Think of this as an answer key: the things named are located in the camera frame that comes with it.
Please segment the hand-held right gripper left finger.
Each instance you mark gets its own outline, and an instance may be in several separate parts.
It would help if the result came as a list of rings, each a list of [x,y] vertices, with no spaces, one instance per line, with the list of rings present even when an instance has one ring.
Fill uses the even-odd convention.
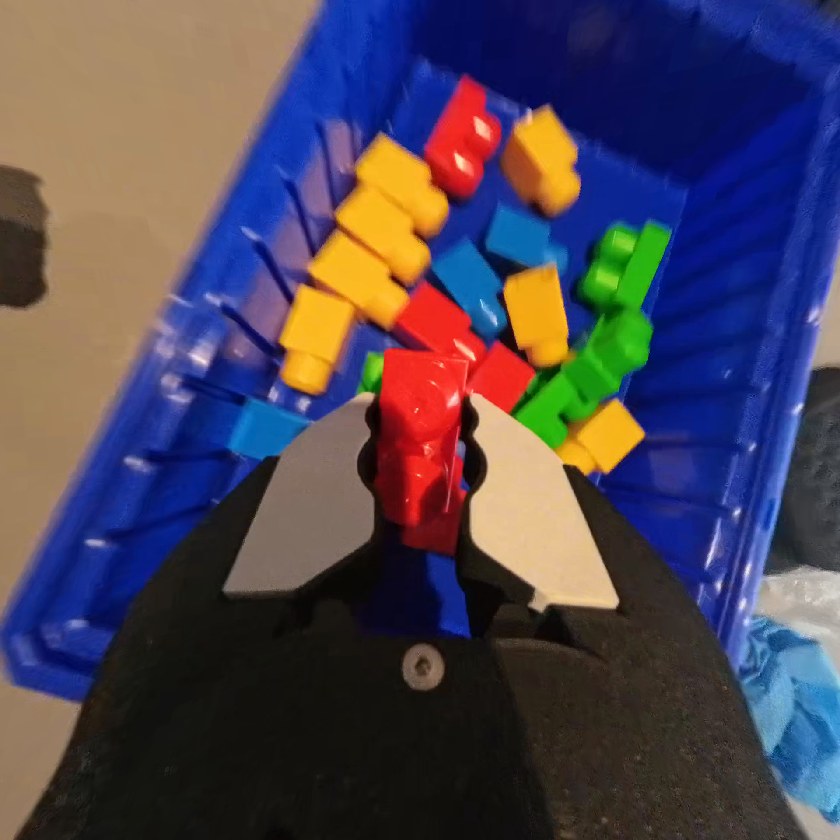
[[[374,402],[357,395],[282,451],[224,583],[227,597],[299,593],[373,540],[375,498],[360,456]]]

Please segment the blue plastic bin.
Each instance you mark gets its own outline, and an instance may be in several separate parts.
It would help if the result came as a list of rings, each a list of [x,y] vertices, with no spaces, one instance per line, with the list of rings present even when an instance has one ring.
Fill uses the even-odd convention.
[[[275,383],[277,279],[303,276],[380,131],[417,153],[467,74],[505,131],[553,106],[580,148],[553,222],[563,290],[614,223],[671,228],[644,311],[646,366],[620,396],[646,438],[597,480],[675,570],[734,666],[791,461],[838,245],[838,30],[772,2],[326,2],[2,622],[7,674],[89,690],[136,594],[253,468],[224,450],[247,396],[312,418]]]

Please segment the clear plastic bag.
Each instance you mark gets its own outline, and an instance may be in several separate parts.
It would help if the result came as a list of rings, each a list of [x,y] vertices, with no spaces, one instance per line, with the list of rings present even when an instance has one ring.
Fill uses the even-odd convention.
[[[755,612],[805,637],[838,639],[839,573],[801,566],[767,575]]]

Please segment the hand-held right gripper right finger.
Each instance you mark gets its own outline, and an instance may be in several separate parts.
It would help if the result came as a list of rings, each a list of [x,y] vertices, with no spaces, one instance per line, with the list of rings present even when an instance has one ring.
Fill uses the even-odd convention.
[[[564,463],[482,395],[469,398],[458,572],[507,602],[614,611],[619,597]]]

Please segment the blue cloth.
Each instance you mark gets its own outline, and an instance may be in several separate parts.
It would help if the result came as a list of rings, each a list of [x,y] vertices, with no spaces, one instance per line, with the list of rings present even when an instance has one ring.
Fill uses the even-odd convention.
[[[839,823],[839,678],[824,646],[755,616],[738,678],[783,791]]]

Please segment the pile of mega blocks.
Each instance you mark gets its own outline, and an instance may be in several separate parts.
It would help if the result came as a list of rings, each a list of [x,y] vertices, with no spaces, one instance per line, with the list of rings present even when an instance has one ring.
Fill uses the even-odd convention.
[[[378,391],[391,345],[463,360],[469,392],[512,413],[567,463],[609,475],[643,443],[619,395],[648,362],[649,299],[677,220],[671,196],[576,143],[551,106],[502,116],[478,82],[421,76],[422,122],[379,132],[266,342],[277,430],[242,420],[260,458],[306,404]]]

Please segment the red mega block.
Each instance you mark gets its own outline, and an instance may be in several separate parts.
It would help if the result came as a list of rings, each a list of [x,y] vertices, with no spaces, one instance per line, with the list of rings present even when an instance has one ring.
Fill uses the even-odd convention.
[[[459,454],[468,363],[389,349],[379,391],[374,488],[387,521],[416,550],[455,554],[466,491]]]

